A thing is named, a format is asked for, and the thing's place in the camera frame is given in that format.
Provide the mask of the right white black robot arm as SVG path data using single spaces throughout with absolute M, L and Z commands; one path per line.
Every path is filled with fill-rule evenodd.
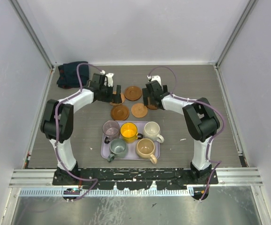
M 212 171 L 211 146 L 220 128 L 214 108 L 206 98 L 195 100 L 169 93 L 167 87 L 161 86 L 156 80 L 146 83 L 142 92 L 145 105 L 150 104 L 184 116 L 188 132 L 194 139 L 194 156 L 190 163 L 191 179 L 197 185 L 203 184 Z

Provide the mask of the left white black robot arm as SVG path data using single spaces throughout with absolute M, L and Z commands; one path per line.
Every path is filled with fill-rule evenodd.
M 113 76 L 113 73 L 94 74 L 89 84 L 81 86 L 76 93 L 60 100 L 48 100 L 45 105 L 40 130 L 52 144 L 58 161 L 57 172 L 69 186 L 77 184 L 79 180 L 97 181 L 80 177 L 70 137 L 74 129 L 75 112 L 95 101 L 121 101 L 121 86 L 117 85 L 116 94 L 113 94 Z

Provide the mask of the light cork round coaster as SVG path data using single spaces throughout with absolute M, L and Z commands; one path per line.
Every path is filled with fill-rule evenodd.
M 143 118 L 148 113 L 148 108 L 143 103 L 136 103 L 131 107 L 131 112 L 136 118 Z

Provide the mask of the brown wooden round coaster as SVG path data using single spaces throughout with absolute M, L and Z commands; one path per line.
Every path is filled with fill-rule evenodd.
M 157 110 L 157 109 L 158 109 L 157 106 L 152 105 L 152 104 L 148 104 L 146 107 L 147 107 L 148 109 L 150 109 L 150 110 Z

